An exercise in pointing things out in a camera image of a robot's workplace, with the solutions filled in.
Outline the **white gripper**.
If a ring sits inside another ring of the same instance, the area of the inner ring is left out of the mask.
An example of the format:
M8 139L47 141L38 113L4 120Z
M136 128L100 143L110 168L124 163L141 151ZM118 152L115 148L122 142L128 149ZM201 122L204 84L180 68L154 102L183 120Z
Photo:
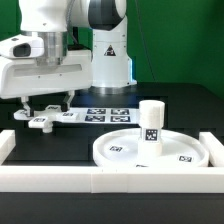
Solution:
M70 110L74 90L92 85L91 52L69 51L61 65L38 66L35 59L7 59L0 57L0 98L21 97L26 115L33 116L29 97L67 92L61 110Z

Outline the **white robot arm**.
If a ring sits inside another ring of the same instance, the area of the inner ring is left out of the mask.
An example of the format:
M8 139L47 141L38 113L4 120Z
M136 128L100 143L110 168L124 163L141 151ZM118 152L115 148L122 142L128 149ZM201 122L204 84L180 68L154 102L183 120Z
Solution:
M127 53L127 0L18 0L20 33L0 42L0 98L77 90L119 93L136 84Z

